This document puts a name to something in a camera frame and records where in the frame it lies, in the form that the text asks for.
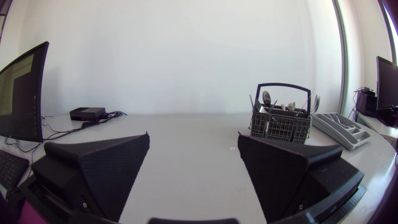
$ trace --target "cable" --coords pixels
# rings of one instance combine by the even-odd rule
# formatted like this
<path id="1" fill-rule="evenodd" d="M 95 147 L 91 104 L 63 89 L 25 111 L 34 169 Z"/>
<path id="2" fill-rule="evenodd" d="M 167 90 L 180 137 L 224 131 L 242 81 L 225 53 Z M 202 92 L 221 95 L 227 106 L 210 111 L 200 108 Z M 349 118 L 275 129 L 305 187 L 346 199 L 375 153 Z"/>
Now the cable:
<path id="1" fill-rule="evenodd" d="M 96 121 L 88 121 L 88 122 L 84 122 L 80 128 L 72 129 L 72 130 L 69 130 L 69 131 L 56 131 L 54 134 L 52 134 L 48 138 L 44 139 L 44 141 L 55 140 L 55 139 L 58 139 L 58 138 L 62 138 L 64 136 L 68 135 L 68 134 L 71 134 L 71 133 L 74 133 L 74 132 L 77 132 L 77 131 L 81 131 L 81 130 L 86 129 L 86 128 L 90 128 L 92 126 L 96 126 L 96 125 L 99 125 L 99 124 L 106 123 L 109 120 L 111 120 L 113 118 L 117 118 L 117 117 L 122 116 L 122 115 L 127 115 L 127 114 L 123 113 L 122 111 L 113 111 L 113 112 L 110 112 L 110 113 L 105 113 L 105 114 L 103 114 L 101 116 L 101 120 L 99 120 L 97 122 Z"/>
<path id="2" fill-rule="evenodd" d="M 350 117 L 351 116 L 351 113 L 352 112 L 354 112 L 354 114 L 353 114 L 353 121 L 355 121 L 355 117 L 356 117 L 356 115 L 358 114 L 358 112 L 356 111 L 356 101 L 355 101 L 355 96 L 356 96 L 356 94 L 362 89 L 363 87 L 359 87 L 358 89 L 356 89 L 355 91 L 354 91 L 354 96 L 353 96 L 353 102 L 354 102 L 354 107 L 353 107 L 353 109 L 351 110 L 351 112 L 349 112 L 349 115 L 348 115 L 348 117 Z"/>
<path id="3" fill-rule="evenodd" d="M 21 152 L 24 152 L 24 153 L 32 152 L 32 162 L 33 162 L 33 153 L 45 141 L 50 141 L 50 140 L 55 140 L 55 139 L 58 139 L 58 138 L 62 138 L 64 136 L 68 135 L 68 134 L 71 134 L 71 133 L 74 133 L 74 132 L 77 132 L 77 131 L 81 131 L 83 129 L 86 129 L 86 128 L 89 128 L 89 127 L 92 127 L 92 126 L 96 126 L 96 125 L 99 125 L 99 124 L 106 123 L 109 120 L 111 120 L 113 118 L 117 118 L 117 117 L 122 116 L 122 115 L 127 115 L 127 114 L 123 113 L 122 111 L 113 111 L 113 112 L 110 112 L 110 113 L 105 113 L 105 114 L 103 114 L 100 117 L 99 121 L 97 121 L 97 122 L 95 122 L 95 121 L 85 122 L 86 124 L 83 123 L 81 128 L 76 128 L 76 129 L 72 129 L 72 130 L 69 130 L 69 131 L 56 131 L 56 130 L 52 129 L 51 125 L 43 124 L 43 120 L 45 120 L 45 118 L 51 118 L 51 116 L 44 116 L 44 117 L 42 116 L 42 126 L 45 126 L 45 127 L 48 126 L 53 132 L 55 132 L 55 133 L 51 134 L 48 138 L 43 139 L 43 141 L 39 142 L 35 147 L 33 147 L 32 149 L 26 150 L 26 151 L 21 149 L 18 146 L 18 144 L 16 144 L 16 143 L 8 143 L 7 142 L 8 138 L 6 138 L 4 140 L 4 143 L 6 145 L 9 145 L 9 146 L 17 147 Z"/>

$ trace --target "computer tower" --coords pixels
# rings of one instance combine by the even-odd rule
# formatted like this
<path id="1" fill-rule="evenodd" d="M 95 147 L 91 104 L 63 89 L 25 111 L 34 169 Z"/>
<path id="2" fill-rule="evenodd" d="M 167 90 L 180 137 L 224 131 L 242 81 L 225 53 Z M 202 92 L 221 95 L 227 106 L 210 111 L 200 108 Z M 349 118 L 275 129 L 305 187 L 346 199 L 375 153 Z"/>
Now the computer tower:
<path id="1" fill-rule="evenodd" d="M 356 110 L 365 116 L 376 117 L 377 97 L 375 92 L 370 90 L 358 91 L 356 99 Z"/>

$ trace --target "basket handle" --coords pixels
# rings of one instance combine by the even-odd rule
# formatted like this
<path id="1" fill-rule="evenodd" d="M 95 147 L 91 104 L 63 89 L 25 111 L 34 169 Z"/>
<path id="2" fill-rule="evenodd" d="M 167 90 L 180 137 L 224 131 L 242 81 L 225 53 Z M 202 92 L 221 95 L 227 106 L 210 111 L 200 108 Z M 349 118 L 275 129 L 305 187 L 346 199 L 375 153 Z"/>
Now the basket handle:
<path id="1" fill-rule="evenodd" d="M 257 93 L 256 93 L 256 100 L 259 99 L 260 96 L 260 89 L 263 86 L 286 86 L 286 87 L 291 87 L 291 88 L 296 88 L 298 90 L 303 90 L 307 92 L 308 96 L 308 103 L 307 103 L 307 114 L 310 115 L 310 108 L 311 108 L 311 90 L 306 89 L 304 87 L 298 86 L 298 85 L 293 85 L 293 84 L 288 84 L 288 83 L 262 83 L 258 84 L 257 86 Z"/>

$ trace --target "router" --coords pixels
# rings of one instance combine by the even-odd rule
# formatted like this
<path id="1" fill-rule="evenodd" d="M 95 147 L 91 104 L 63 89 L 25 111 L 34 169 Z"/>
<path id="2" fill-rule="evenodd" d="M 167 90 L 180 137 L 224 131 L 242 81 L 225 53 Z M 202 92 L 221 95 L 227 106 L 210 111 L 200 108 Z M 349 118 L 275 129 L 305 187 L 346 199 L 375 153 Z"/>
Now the router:
<path id="1" fill-rule="evenodd" d="M 69 112 L 74 121 L 98 121 L 105 114 L 105 108 L 77 108 Z"/>

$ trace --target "cutlery basket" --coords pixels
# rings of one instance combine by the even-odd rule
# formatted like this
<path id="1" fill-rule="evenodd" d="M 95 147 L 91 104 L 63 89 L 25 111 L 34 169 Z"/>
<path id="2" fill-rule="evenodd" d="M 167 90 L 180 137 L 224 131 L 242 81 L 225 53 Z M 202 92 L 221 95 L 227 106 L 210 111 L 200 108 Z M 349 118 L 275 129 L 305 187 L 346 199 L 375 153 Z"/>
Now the cutlery basket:
<path id="1" fill-rule="evenodd" d="M 285 86 L 296 88 L 307 92 L 307 110 L 295 109 L 294 111 L 282 110 L 280 106 L 270 107 L 260 104 L 260 89 L 264 86 Z M 266 113 L 261 113 L 253 107 L 252 118 L 249 129 L 253 137 L 276 139 L 281 141 L 304 144 L 309 138 L 311 127 L 310 116 L 311 91 L 297 85 L 286 83 L 263 83 L 258 84 L 255 104 L 264 107 Z"/>

